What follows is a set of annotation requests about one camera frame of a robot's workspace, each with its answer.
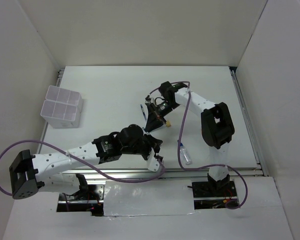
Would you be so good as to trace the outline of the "blue pen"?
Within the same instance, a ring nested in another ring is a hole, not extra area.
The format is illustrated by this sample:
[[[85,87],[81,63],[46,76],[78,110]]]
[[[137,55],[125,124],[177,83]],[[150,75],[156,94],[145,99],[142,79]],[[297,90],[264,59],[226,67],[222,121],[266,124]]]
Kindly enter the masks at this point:
[[[144,118],[144,121],[145,121],[145,123],[147,123],[148,118],[147,118],[147,116],[146,116],[146,112],[145,112],[145,109],[144,109],[144,107],[143,107],[142,104],[140,104],[140,109],[141,109],[141,112],[142,112],[142,116],[143,116],[143,118]]]

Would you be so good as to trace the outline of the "blue cap spray bottle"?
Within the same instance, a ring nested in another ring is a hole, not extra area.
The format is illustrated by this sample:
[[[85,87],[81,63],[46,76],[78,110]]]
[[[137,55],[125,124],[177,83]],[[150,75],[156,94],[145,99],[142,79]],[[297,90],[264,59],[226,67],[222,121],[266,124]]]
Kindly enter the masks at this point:
[[[181,142],[178,143],[178,161],[180,164],[185,164],[186,166],[193,163],[190,154]]]

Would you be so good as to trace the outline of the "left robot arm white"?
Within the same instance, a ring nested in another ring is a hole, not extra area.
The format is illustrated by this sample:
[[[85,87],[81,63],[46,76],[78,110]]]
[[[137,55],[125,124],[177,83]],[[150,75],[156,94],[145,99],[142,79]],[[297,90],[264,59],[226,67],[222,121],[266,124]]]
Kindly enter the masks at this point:
[[[122,155],[139,155],[151,172],[158,172],[163,141],[145,133],[135,124],[100,136],[93,141],[69,150],[57,149],[53,153],[18,153],[9,167],[12,198],[23,200],[48,186],[48,178],[83,166],[95,169],[97,165],[114,162]]]

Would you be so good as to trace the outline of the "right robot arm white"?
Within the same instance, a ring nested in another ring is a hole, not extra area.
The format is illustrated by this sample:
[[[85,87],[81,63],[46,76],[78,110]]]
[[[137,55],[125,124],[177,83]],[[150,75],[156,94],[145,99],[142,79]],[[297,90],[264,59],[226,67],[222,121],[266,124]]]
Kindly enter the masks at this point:
[[[166,115],[179,106],[184,106],[184,115],[192,112],[200,118],[201,136],[209,147],[211,164],[207,166],[208,190],[213,196],[220,196],[230,181],[227,164],[230,142],[235,127],[226,103],[214,103],[190,89],[189,81],[162,83],[156,88],[161,103],[148,94],[145,97],[148,116],[145,131],[150,133],[168,124]]]

